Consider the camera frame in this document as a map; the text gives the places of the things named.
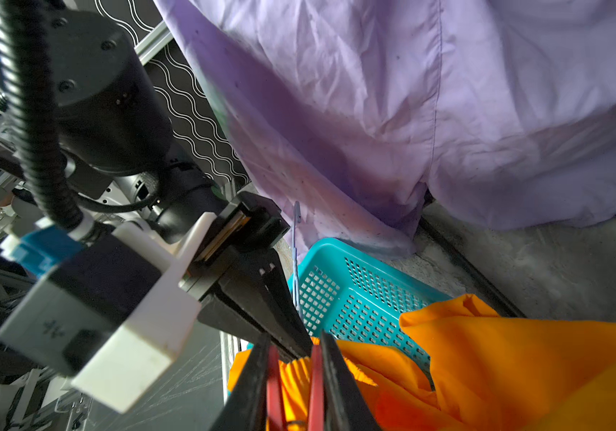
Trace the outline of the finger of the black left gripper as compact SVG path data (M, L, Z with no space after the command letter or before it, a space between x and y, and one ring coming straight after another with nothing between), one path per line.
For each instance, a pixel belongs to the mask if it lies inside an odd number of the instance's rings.
M313 346L293 306L279 254L273 249L224 251L213 263L197 264L198 319L205 325L256 343L267 335L282 359L307 357Z

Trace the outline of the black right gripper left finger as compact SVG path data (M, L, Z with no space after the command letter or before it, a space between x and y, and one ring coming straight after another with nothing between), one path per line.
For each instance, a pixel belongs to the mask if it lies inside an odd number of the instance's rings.
M236 386L210 430L261 431L266 429L267 383L271 350L270 336L263 334L250 351Z

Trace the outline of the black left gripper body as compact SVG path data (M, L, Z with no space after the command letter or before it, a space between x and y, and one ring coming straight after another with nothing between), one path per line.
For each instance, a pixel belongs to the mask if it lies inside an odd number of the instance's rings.
M201 300L240 255L272 248L288 229L273 200L249 191L238 193L206 233L180 288Z

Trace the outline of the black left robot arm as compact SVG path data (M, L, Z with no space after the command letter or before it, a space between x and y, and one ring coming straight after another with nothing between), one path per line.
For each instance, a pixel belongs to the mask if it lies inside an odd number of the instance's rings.
M279 209L250 193L218 195L175 142L146 70L113 21L56 2L0 1L0 93L34 201L86 245L50 271L78 311L120 323L155 276L92 212L135 212L169 244L211 215L182 276L202 295L204 323L253 343L269 338L284 357L310 353L274 250L288 230Z

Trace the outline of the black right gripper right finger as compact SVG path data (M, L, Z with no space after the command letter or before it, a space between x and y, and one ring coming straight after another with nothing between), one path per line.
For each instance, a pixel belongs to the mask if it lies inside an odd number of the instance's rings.
M328 332L320 337L325 398L325 429L338 431L380 431L357 382Z

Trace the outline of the red clothespin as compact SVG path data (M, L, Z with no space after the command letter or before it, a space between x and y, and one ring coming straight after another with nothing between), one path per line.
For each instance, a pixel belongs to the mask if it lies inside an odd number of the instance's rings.
M326 430L327 408L322 347L310 357L284 363L274 346L268 353L266 430Z

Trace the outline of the light blue wire hanger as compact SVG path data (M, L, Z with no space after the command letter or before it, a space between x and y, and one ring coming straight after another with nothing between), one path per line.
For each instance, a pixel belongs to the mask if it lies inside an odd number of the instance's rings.
M303 322L303 312L300 304L300 287L299 287L299 274L298 274L298 251L297 251L297 228L301 223L301 206L298 201L295 201L293 207L293 226L291 231L291 253L292 253L292 301L295 310L298 313L299 320Z

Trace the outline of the orange shorts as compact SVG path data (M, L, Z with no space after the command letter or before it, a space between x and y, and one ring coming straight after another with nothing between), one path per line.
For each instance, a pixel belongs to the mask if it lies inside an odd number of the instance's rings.
M396 348L336 340L381 430L616 430L616 323L505 318L465 295L399 324L427 374Z

